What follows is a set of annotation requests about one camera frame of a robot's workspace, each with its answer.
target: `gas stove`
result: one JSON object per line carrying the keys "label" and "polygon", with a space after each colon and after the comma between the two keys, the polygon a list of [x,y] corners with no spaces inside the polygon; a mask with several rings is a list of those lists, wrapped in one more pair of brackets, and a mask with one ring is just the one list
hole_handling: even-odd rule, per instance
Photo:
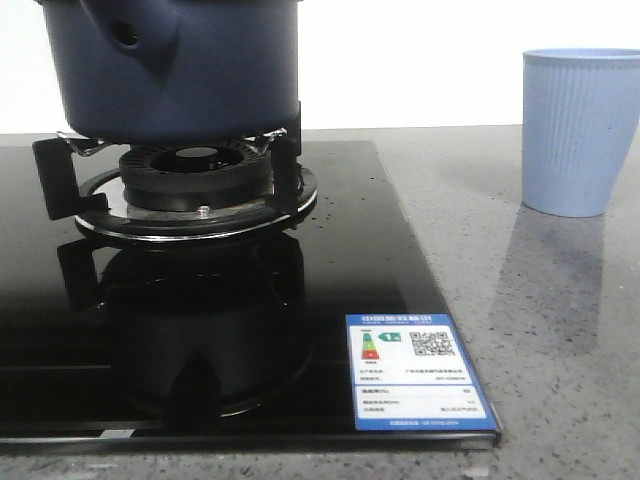
{"label": "gas stove", "polygon": [[[111,146],[90,159],[60,150],[69,141],[80,153],[99,147],[36,142],[40,175],[30,146],[0,149],[10,172],[0,178],[0,449],[406,450],[497,441],[481,387],[487,423],[358,424],[348,316],[449,315],[372,143],[306,143],[304,168],[288,170],[295,175],[278,193],[277,174],[261,167],[264,142],[273,152],[277,138],[198,150]],[[43,172],[51,149],[64,168]],[[154,194],[155,177],[191,175],[181,165],[194,157],[212,175],[249,162],[247,188],[205,187],[206,201]],[[152,181],[142,184],[151,188],[136,190],[136,174],[149,169]],[[61,197],[60,185],[70,184]],[[286,185],[295,187],[293,204]],[[171,210],[154,210],[157,202],[173,202]],[[362,358],[375,363],[366,335]]]}

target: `burner ring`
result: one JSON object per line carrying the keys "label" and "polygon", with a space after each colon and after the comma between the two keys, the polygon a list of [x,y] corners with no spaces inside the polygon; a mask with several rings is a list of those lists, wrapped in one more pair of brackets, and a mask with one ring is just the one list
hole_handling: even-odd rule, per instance
{"label": "burner ring", "polygon": [[271,156],[240,141],[135,147],[120,158],[126,200],[150,210],[223,208],[264,195]]}

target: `white wall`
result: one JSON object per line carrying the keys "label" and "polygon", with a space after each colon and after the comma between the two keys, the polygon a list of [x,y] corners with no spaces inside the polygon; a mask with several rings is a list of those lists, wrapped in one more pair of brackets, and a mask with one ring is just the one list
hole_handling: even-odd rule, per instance
{"label": "white wall", "polygon": [[[304,127],[518,123],[521,52],[550,46],[640,48],[636,5],[304,0]],[[40,7],[31,0],[0,0],[0,132],[65,128]]]}

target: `green label icon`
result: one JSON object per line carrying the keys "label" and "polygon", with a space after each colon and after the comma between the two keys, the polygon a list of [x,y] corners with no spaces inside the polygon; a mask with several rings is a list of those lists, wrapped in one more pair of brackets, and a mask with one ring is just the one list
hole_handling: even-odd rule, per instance
{"label": "green label icon", "polygon": [[400,334],[398,332],[386,332],[378,335],[378,338],[383,342],[400,342]]}

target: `black glass cooktop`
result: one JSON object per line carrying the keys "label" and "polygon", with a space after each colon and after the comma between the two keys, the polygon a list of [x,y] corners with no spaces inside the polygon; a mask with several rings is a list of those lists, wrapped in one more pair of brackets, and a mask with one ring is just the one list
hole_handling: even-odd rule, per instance
{"label": "black glass cooktop", "polygon": [[[79,181],[123,152],[76,159]],[[373,144],[304,145],[319,193],[295,229],[154,250],[103,245],[70,218],[50,221],[29,146],[0,148],[0,162],[0,448],[494,440],[355,429],[345,315],[447,311]]]}

